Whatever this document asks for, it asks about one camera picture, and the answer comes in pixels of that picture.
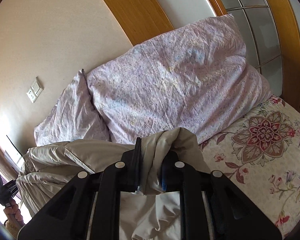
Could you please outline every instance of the wall switch plate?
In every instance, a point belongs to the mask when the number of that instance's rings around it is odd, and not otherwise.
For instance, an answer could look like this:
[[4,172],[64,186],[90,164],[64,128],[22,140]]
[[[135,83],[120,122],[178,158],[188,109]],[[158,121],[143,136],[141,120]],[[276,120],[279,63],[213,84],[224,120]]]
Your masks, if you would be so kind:
[[35,102],[36,100],[37,100],[37,96],[36,96],[36,94],[34,93],[34,91],[33,91],[33,89],[32,88],[30,88],[29,89],[29,91],[27,92],[27,95],[28,95],[28,97],[30,98],[30,100],[31,100],[31,102]]
[[38,77],[35,78],[35,81],[31,85],[32,90],[34,91],[35,95],[38,97],[41,92],[43,91],[42,86],[40,85],[38,81]]

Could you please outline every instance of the pillow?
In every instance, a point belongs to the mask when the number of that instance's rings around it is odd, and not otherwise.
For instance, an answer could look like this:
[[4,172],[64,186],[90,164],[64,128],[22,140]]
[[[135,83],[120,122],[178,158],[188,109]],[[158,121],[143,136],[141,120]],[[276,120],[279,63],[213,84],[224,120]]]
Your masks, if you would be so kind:
[[109,132],[91,103],[84,70],[63,90],[49,116],[34,129],[37,146],[76,139],[109,141]]
[[176,127],[202,143],[271,96],[247,64],[232,15],[145,41],[91,71],[87,82],[111,140],[126,144]]

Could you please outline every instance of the white button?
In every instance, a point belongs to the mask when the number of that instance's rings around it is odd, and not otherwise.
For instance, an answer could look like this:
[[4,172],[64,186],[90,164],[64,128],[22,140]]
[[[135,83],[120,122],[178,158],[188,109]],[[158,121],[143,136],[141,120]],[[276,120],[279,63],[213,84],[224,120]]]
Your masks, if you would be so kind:
[[125,164],[124,164],[124,162],[117,162],[117,163],[115,164],[115,166],[116,166],[118,169],[121,169],[121,168],[123,168],[123,167],[125,166]]
[[183,168],[185,166],[185,164],[183,162],[176,162],[174,164],[177,168]]
[[84,179],[84,178],[87,177],[87,176],[88,176],[88,173],[85,172],[85,171],[80,171],[80,172],[78,173],[78,178],[79,178],[79,179]]
[[220,178],[222,177],[222,172],[221,171],[213,171],[212,175],[215,176],[216,178]]

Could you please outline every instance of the white cloth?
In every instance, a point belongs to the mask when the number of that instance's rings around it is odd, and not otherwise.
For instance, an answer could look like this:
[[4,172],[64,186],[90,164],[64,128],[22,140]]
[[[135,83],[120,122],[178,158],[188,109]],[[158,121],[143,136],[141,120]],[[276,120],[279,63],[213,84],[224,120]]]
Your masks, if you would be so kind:
[[[100,140],[76,140],[29,149],[17,186],[33,216],[74,175],[103,171],[134,145]],[[121,194],[120,240],[180,239],[179,194],[163,193],[159,172],[169,150],[196,170],[210,172],[194,134],[184,128],[162,131],[142,139],[141,185],[137,194]]]

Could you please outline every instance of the red flower pattern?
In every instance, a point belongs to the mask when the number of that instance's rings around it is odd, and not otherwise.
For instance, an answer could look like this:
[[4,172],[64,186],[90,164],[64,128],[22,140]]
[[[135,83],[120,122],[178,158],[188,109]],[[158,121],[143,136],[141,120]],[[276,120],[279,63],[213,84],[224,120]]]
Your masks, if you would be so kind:
[[271,97],[270,99],[272,103],[274,103],[275,105],[281,101],[280,98],[275,98],[275,97]]
[[283,224],[286,223],[289,220],[289,218],[290,218],[290,216],[285,216],[284,211],[281,211],[280,214],[279,214],[279,218],[275,223],[275,226],[278,227],[278,228],[279,227],[282,228]]
[[223,161],[224,160],[224,158],[225,158],[225,155],[223,154],[223,153],[221,153],[221,154],[216,154],[215,156],[214,156],[214,160],[215,160],[215,162],[220,162],[220,161]]
[[253,162],[263,154],[273,158],[283,155],[283,140],[292,136],[295,131],[291,125],[282,121],[283,117],[279,111],[269,114],[267,118],[262,116],[249,118],[248,129],[232,136],[235,143],[245,146],[242,163]]
[[277,181],[275,182],[275,185],[278,187],[281,183],[282,183],[282,178],[279,177],[279,178],[277,179]]
[[294,137],[296,135],[296,131],[291,129],[291,130],[288,131],[287,135],[290,136],[290,137]]

